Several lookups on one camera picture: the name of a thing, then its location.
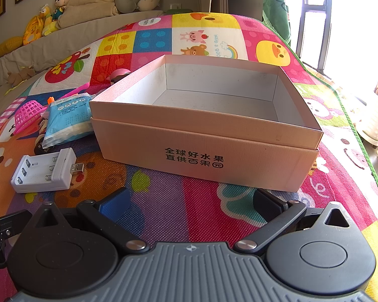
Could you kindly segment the white battery charger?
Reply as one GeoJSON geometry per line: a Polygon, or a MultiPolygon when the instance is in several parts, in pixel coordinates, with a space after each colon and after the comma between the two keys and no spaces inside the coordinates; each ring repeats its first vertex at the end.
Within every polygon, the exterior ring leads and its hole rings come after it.
{"type": "Polygon", "coordinates": [[[11,178],[11,186],[19,194],[68,190],[72,176],[83,170],[84,164],[77,163],[72,148],[40,156],[25,155],[11,178]]]}

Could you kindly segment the blue white snack bag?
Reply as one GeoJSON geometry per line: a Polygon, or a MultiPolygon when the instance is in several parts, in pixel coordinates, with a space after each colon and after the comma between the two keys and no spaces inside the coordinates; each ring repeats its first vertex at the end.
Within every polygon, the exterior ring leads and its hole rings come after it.
{"type": "Polygon", "coordinates": [[[42,147],[47,149],[91,134],[91,100],[88,93],[80,93],[52,102],[42,147]]]}

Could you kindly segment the pink cartoon figure toy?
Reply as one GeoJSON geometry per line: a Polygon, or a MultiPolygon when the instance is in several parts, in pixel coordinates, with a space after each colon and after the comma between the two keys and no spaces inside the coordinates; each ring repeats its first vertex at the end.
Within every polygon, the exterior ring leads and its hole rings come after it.
{"type": "Polygon", "coordinates": [[[125,68],[119,68],[114,70],[108,77],[108,80],[112,83],[115,84],[121,79],[127,77],[129,74],[131,74],[131,71],[125,68]]]}

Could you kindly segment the colourful cartoon play mat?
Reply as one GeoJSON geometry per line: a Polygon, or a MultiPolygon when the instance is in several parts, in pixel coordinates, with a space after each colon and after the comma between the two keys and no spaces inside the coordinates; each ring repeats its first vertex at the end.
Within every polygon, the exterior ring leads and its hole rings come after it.
{"type": "Polygon", "coordinates": [[[265,224],[257,187],[310,207],[335,201],[374,251],[366,291],[378,301],[378,177],[338,94],[260,21],[193,12],[118,25],[29,88],[0,122],[0,217],[126,187],[117,222],[148,243],[233,245],[265,224]],[[11,177],[49,126],[18,132],[16,110],[82,85],[91,130],[67,145],[84,170],[66,190],[17,193],[11,177]]]}

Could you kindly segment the pink cardboard box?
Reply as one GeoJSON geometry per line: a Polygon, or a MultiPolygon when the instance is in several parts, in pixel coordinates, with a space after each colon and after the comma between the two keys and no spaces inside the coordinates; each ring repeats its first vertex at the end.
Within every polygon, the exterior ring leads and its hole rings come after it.
{"type": "Polygon", "coordinates": [[[323,131],[281,67],[164,55],[90,102],[105,159],[176,175],[297,191],[323,131]]]}

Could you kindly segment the pink plastic toy strainer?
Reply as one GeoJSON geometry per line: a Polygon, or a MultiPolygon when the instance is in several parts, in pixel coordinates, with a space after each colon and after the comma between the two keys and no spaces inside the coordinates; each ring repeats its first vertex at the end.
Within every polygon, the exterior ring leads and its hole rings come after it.
{"type": "MultiPolygon", "coordinates": [[[[88,93],[86,90],[89,88],[89,84],[86,83],[77,89],[70,91],[69,93],[65,94],[63,97],[57,99],[63,99],[65,97],[70,97],[72,95],[80,94],[80,93],[88,93]]],[[[42,118],[48,119],[49,117],[49,106],[43,106],[36,100],[31,100],[25,103],[21,108],[19,108],[14,115],[15,121],[15,131],[14,134],[20,134],[32,124],[42,118]]]]}

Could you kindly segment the brown small plush toy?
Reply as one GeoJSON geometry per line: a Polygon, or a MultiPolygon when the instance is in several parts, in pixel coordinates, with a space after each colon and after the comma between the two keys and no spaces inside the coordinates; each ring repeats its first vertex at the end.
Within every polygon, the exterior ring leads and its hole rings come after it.
{"type": "Polygon", "coordinates": [[[8,72],[7,82],[12,87],[17,87],[22,82],[28,80],[29,78],[35,75],[35,70],[33,67],[23,67],[21,71],[15,72],[8,72]]]}

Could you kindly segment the beige sofa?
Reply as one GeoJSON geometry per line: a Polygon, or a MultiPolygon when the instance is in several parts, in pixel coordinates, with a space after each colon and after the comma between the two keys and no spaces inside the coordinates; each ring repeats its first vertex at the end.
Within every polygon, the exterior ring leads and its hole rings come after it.
{"type": "Polygon", "coordinates": [[[18,73],[24,67],[33,67],[38,74],[55,66],[71,54],[79,51],[95,40],[130,23],[163,15],[161,10],[119,14],[80,23],[60,29],[46,37],[22,46],[0,58],[0,115],[16,98],[26,84],[6,94],[11,85],[7,82],[8,73],[18,73]]]}

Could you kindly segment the yellow plush toy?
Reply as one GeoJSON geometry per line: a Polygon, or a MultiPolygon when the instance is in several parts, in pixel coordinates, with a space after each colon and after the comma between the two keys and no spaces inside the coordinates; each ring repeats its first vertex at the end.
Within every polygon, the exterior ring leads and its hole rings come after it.
{"type": "Polygon", "coordinates": [[[0,44],[0,57],[57,30],[57,20],[54,19],[50,6],[45,4],[41,7],[39,14],[32,17],[28,22],[22,37],[11,37],[0,44]]]}

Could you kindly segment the green dinosaur towel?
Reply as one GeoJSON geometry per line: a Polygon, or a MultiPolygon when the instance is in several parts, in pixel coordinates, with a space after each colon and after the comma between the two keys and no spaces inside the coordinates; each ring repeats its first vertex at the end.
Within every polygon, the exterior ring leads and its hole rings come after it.
{"type": "Polygon", "coordinates": [[[288,44],[291,43],[291,25],[286,0],[264,0],[264,23],[273,29],[288,44]]]}

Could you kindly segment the beige folded blanket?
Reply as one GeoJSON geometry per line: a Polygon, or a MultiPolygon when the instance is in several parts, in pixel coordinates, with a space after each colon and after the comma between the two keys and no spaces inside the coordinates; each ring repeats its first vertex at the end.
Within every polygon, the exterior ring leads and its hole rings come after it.
{"type": "Polygon", "coordinates": [[[56,27],[64,29],[118,13],[114,0],[69,0],[65,11],[57,20],[56,27]]]}

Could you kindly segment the cartoon boy plush doll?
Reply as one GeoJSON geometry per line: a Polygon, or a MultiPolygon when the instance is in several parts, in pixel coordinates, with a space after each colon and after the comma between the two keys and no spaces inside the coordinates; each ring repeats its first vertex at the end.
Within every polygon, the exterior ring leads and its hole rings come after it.
{"type": "Polygon", "coordinates": [[[53,21],[57,21],[58,18],[64,13],[68,2],[69,0],[55,0],[54,1],[55,10],[52,14],[53,21]]]}

